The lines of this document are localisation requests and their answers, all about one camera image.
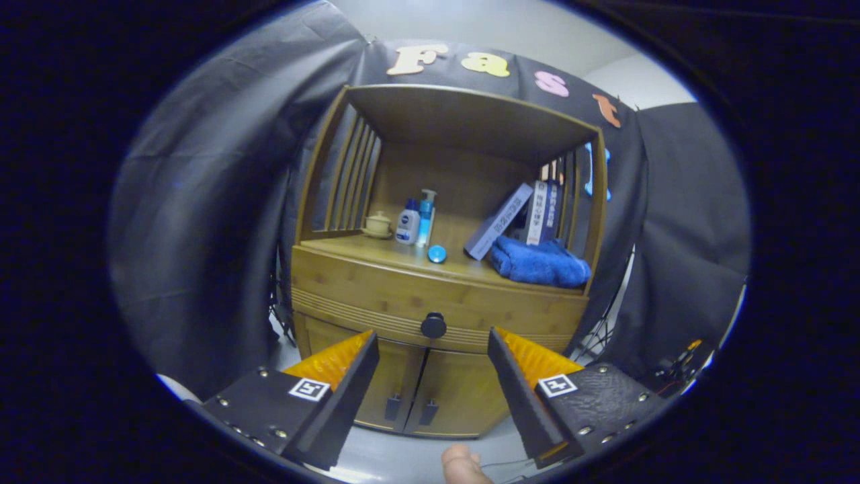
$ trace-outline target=jar lid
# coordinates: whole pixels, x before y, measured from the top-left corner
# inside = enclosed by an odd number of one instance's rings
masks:
[[[441,245],[434,245],[427,251],[427,258],[430,259],[430,262],[435,262],[436,264],[445,262],[446,257],[448,257],[448,254],[445,251],[445,247]]]
[[[367,219],[368,220],[379,220],[380,222],[385,222],[385,223],[391,222],[391,219],[386,217],[382,210],[379,210],[376,215],[372,215],[370,217],[367,217]]]

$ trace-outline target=blue round container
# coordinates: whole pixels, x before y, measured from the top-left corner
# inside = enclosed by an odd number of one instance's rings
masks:
[[[446,257],[448,257],[448,253],[445,252],[445,247],[441,245],[434,245],[427,251],[427,258],[430,259],[430,262],[435,262],[436,264],[445,262]]]

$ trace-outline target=cabinet door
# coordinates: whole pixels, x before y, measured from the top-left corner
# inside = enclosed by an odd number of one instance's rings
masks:
[[[405,431],[478,437],[507,415],[499,377],[487,355],[430,350]]]
[[[311,354],[356,334],[303,314],[296,316],[302,319]],[[355,422],[386,431],[402,431],[415,394],[424,348],[381,338],[378,344],[379,364]]]

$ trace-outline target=white wall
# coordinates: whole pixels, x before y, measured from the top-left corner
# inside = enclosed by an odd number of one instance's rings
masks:
[[[620,96],[621,102],[632,108],[696,101],[678,79],[641,53],[611,62],[582,78],[614,96]]]
[[[636,49],[541,0],[329,0],[366,37],[493,47],[583,77]]]

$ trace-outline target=wooden cabinet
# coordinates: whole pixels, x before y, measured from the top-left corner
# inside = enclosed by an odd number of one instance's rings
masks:
[[[575,154],[594,153],[589,215],[577,220]],[[372,329],[380,361],[357,421],[423,437],[476,437],[507,414],[487,357],[488,332],[502,326],[555,351],[573,336],[591,280],[575,289],[514,282],[463,246],[520,183],[541,173],[562,183],[556,236],[597,270],[606,204],[603,135],[549,109],[477,91],[386,84],[346,86],[327,113],[306,171],[292,248],[291,298],[302,357]],[[433,189],[427,248],[372,239],[369,212],[396,216],[409,197]],[[446,332],[421,322],[441,313]]]

